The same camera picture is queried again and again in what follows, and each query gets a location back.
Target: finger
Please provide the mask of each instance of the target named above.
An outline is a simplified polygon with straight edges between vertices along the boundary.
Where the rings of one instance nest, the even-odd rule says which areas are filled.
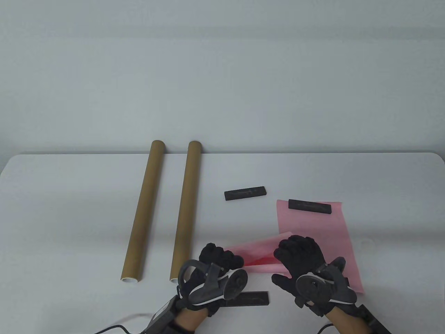
[[[222,247],[215,247],[210,255],[211,261],[218,264],[220,258],[223,256],[223,253],[224,249]]]
[[[287,250],[293,256],[299,255],[302,252],[301,242],[295,242],[292,240],[283,240],[279,244],[279,248]]]
[[[239,255],[234,255],[230,263],[230,269],[238,269],[244,266],[244,259]]]
[[[295,242],[299,242],[301,240],[304,240],[305,238],[303,236],[299,236],[299,235],[292,235],[288,238],[289,240],[295,241]]]
[[[203,263],[210,263],[211,262],[211,254],[215,249],[215,244],[208,243],[201,251],[201,254],[199,255],[199,260]]]
[[[225,251],[218,259],[219,261],[218,265],[227,271],[230,269],[230,264],[232,262],[232,259],[233,259],[233,253],[231,251]]]
[[[286,267],[287,270],[291,271],[291,267],[294,264],[294,260],[292,254],[288,250],[283,248],[277,248],[274,251],[274,257],[278,261],[280,261]]]
[[[287,291],[290,294],[294,294],[294,286],[292,284],[292,280],[287,278],[286,276],[273,274],[272,275],[272,283],[282,288],[284,291]]]

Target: cardboard tube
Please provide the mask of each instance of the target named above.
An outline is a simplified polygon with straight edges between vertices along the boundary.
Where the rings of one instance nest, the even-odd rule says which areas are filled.
[[[193,225],[198,197],[199,167],[201,164],[200,142],[190,142],[187,152],[186,171],[182,183],[181,203],[179,205],[178,225],[174,240],[171,261],[170,281],[176,282],[181,266],[190,259]]]
[[[123,282],[139,282],[142,277],[142,262],[145,259],[148,232],[153,219],[164,151],[165,144],[160,140],[151,143],[130,241],[128,242],[127,255],[122,268],[121,281]]]

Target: gray wall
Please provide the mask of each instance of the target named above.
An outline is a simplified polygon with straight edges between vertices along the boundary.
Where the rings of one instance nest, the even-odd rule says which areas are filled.
[[[445,2],[0,0],[20,152],[434,151]]]

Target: forearm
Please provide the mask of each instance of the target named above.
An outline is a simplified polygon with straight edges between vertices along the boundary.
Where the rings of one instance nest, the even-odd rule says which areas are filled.
[[[371,329],[361,318],[352,317],[337,307],[326,315],[340,334],[370,334]]]
[[[198,311],[183,309],[176,316],[174,323],[187,331],[193,332],[207,318],[208,314],[207,308]]]

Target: table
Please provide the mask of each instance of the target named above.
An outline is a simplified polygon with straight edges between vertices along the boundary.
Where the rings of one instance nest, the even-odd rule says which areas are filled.
[[[0,323],[5,333],[139,333],[169,282],[185,154],[167,154],[143,279],[119,280],[145,154],[18,155],[0,176]],[[224,191],[267,196],[226,202]],[[342,201],[366,294],[393,333],[445,328],[445,165],[433,153],[203,154],[194,256],[207,242],[278,233],[275,202]],[[268,307],[221,309],[198,333],[316,333],[326,323],[252,274]]]

